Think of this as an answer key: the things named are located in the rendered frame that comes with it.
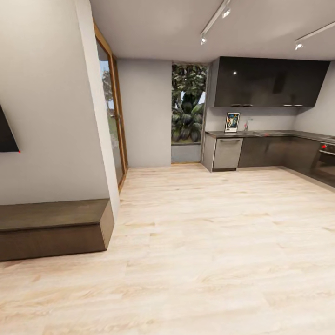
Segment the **poster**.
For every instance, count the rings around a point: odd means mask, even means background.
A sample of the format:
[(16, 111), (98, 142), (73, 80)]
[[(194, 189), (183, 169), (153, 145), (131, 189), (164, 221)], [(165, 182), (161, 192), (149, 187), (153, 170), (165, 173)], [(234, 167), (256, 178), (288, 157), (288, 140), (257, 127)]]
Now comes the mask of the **poster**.
[(236, 133), (237, 131), (241, 131), (238, 130), (240, 115), (241, 113), (227, 112), (227, 119), (224, 133)]

